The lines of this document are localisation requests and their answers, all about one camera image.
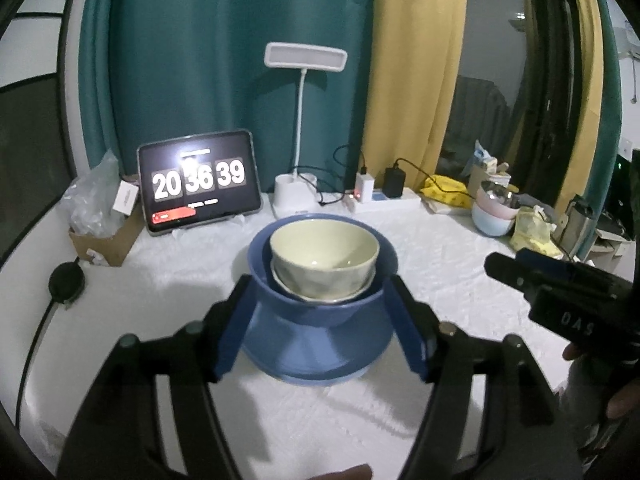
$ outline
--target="black cable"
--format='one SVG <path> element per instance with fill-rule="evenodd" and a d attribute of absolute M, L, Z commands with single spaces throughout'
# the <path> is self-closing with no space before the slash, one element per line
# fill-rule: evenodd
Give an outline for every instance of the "black cable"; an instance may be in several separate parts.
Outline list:
<path fill-rule="evenodd" d="M 334 150 L 334 154 L 332 155 L 332 159 L 337 162 L 338 164 L 340 164 L 343 168 L 346 168 L 347 165 L 343 162 L 340 162 L 340 160 L 337 159 L 336 155 L 338 154 L 338 152 L 340 150 L 343 150 L 344 148 L 348 148 L 350 146 L 356 146 L 356 144 L 353 144 L 352 142 L 347 142 L 346 144 L 341 144 L 340 146 L 338 146 L 335 150 Z M 360 173 L 365 174 L 367 173 L 367 161 L 364 158 L 364 152 L 362 151 L 362 148 L 359 149 L 360 151 L 360 156 L 362 157 L 362 167 L 360 168 Z"/>
<path fill-rule="evenodd" d="M 75 262 L 78 263 L 79 260 L 80 258 L 77 257 Z M 31 368 L 31 361 L 33 360 L 33 354 L 36 351 L 36 347 L 38 346 L 38 343 L 40 342 L 42 331 L 44 329 L 44 326 L 47 323 L 47 319 L 49 319 L 49 316 L 55 304 L 56 302 L 53 301 L 53 298 L 51 298 L 51 300 L 49 301 L 49 304 L 47 305 L 44 311 L 44 314 L 42 314 L 40 323 L 38 324 L 35 334 L 33 335 L 33 339 L 31 340 L 31 345 L 29 346 L 29 351 L 27 352 L 27 358 L 24 361 L 24 367 L 22 368 L 22 375 L 20 377 L 20 386 L 18 387 L 18 398 L 15 402 L 15 429 L 18 432 L 20 431 L 20 412 L 22 410 L 22 399 L 24 398 L 24 389 L 27 384 L 27 376 L 29 375 L 29 369 Z"/>
<path fill-rule="evenodd" d="M 397 168 L 397 167 L 398 167 L 398 162 L 400 162 L 401 160 L 402 160 L 403 162 L 406 162 L 406 163 L 407 163 L 407 164 L 409 164 L 410 166 L 413 166 L 416 170 L 418 170 L 418 171 L 420 171 L 422 174 L 424 174 L 424 175 L 425 175 L 429 180 L 431 180 L 431 181 L 436 185 L 436 187 L 437 187 L 441 192 L 443 192 L 443 193 L 459 193 L 459 194 L 462 194 L 462 195 L 466 195 L 466 196 L 468 196 L 469 198 L 473 198 L 473 197 L 472 197 L 471 195 L 469 195 L 469 193 L 467 193 L 466 191 L 456 191 L 456 190 L 454 190 L 454 189 L 449 189 L 449 190 L 447 190 L 447 189 L 442 189 L 442 188 L 440 187 L 440 184 L 438 184 L 438 183 L 436 182 L 436 180 L 435 180 L 435 179 L 434 179 L 434 178 L 433 178 L 429 173 L 427 173 L 426 171 L 424 171 L 422 168 L 419 168 L 418 166 L 416 166 L 416 165 L 415 165 L 414 163 L 412 163 L 410 160 L 406 160 L 405 158 L 403 158 L 403 157 L 401 157 L 401 156 L 399 156 L 398 158 L 396 158 L 396 161 L 394 162 L 394 167 L 395 167 L 395 168 Z"/>
<path fill-rule="evenodd" d="M 299 164 L 297 166 L 294 166 L 293 168 L 291 168 L 292 170 L 316 170 L 316 171 L 324 171 L 325 173 L 330 174 L 332 177 L 334 178 L 338 178 L 341 179 L 340 175 L 338 175 L 337 173 L 335 173 L 335 171 L 332 170 L 326 170 L 325 168 L 318 168 L 317 166 L 306 166 L 305 164 Z M 332 186 L 331 184 L 329 184 L 326 180 L 319 178 L 318 176 L 316 176 L 316 179 L 318 180 L 318 182 L 322 182 L 324 184 L 326 184 L 328 187 L 332 188 L 334 193 L 340 193 L 340 198 L 337 198 L 335 200 L 331 200 L 331 202 L 325 202 L 324 201 L 324 193 L 322 192 L 321 189 L 319 189 L 318 184 L 315 184 L 313 182 L 311 182 L 307 177 L 303 176 L 302 174 L 298 174 L 298 176 L 306 181 L 306 183 L 308 183 L 310 186 L 314 187 L 316 189 L 316 192 L 320 194 L 320 202 L 318 202 L 322 207 L 326 206 L 326 205 L 331 205 L 331 204 L 336 204 L 338 202 L 340 202 L 340 200 L 344 199 L 344 196 L 346 195 L 346 190 L 338 190 L 335 188 L 335 186 Z"/>
<path fill-rule="evenodd" d="M 545 216 L 544 216 L 540 211 L 538 211 L 538 215 L 540 216 L 540 218 L 542 218 L 542 219 L 543 219 L 543 221 L 545 221 L 545 222 L 547 221 L 547 220 L 546 220 L 546 218 L 545 218 Z M 567 251 L 565 251 L 565 250 L 564 250 L 564 247 L 562 247 L 562 245 L 560 245 L 560 244 L 559 244 L 559 243 L 557 243 L 555 240 L 553 240 L 553 238 L 551 238 L 551 241 L 554 243 L 554 245 L 555 245 L 558 249 L 560 249 L 561 253 L 562 253 L 562 254 L 564 254 L 564 256 L 566 257 L 566 259 L 567 259 L 567 260 L 569 260 L 569 263 L 573 263 L 573 262 L 574 262 L 574 259 L 573 259 L 571 256 L 569 256 L 569 253 L 568 253 Z"/>

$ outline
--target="plastic bag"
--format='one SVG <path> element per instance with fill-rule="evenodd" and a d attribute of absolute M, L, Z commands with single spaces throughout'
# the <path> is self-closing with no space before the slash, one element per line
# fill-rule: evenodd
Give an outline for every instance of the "plastic bag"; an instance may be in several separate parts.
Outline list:
<path fill-rule="evenodd" d="M 108 150 L 88 174 L 76 178 L 60 199 L 71 228 L 79 235 L 112 237 L 126 217 L 111 209 L 120 186 L 118 159 Z"/>
<path fill-rule="evenodd" d="M 484 149 L 480 142 L 476 139 L 476 148 L 474 149 L 472 155 L 469 157 L 469 160 L 466 162 L 464 170 L 462 170 L 462 173 L 460 173 L 460 178 L 469 176 L 471 174 L 472 167 L 482 166 L 482 162 L 484 160 L 489 160 L 490 158 L 492 158 L 491 154 L 486 149 Z"/>
<path fill-rule="evenodd" d="M 546 222 L 540 206 L 520 208 L 516 217 L 517 233 L 544 245 L 551 241 L 552 229 L 553 225 Z"/>

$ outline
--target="lamp base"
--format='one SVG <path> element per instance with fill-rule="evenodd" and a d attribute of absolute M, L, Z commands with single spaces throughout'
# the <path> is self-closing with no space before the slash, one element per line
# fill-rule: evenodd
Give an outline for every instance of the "lamp base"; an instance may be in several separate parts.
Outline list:
<path fill-rule="evenodd" d="M 314 213 L 319 210 L 316 184 L 318 178 L 311 173 L 301 176 L 281 174 L 275 179 L 271 208 L 276 218 Z"/>

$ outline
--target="small white box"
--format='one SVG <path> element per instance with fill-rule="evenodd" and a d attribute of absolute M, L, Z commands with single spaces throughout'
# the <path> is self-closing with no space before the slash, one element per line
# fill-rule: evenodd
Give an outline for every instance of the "small white box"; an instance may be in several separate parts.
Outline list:
<path fill-rule="evenodd" d="M 129 182 L 121 180 L 112 209 L 127 216 L 130 215 L 133 211 L 133 207 L 136 205 L 136 199 L 138 198 L 139 191 L 140 188 L 135 184 L 130 184 Z"/>
<path fill-rule="evenodd" d="M 353 195 L 361 204 L 371 202 L 374 181 L 375 179 L 369 173 L 356 174 L 356 186 L 353 189 Z"/>

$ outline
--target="charger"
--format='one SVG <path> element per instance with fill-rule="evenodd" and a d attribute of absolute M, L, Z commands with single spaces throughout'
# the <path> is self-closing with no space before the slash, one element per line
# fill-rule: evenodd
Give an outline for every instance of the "charger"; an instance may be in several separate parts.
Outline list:
<path fill-rule="evenodd" d="M 362 173 L 362 171 L 360 171 L 360 173 L 356 175 L 356 184 L 353 188 L 353 195 L 356 197 L 358 202 L 363 204 L 371 202 L 373 197 L 374 181 L 375 179 L 369 173 Z"/>
<path fill-rule="evenodd" d="M 387 198 L 400 198 L 404 190 L 406 173 L 398 167 L 395 162 L 392 168 L 386 168 L 385 179 L 382 183 L 382 193 Z"/>

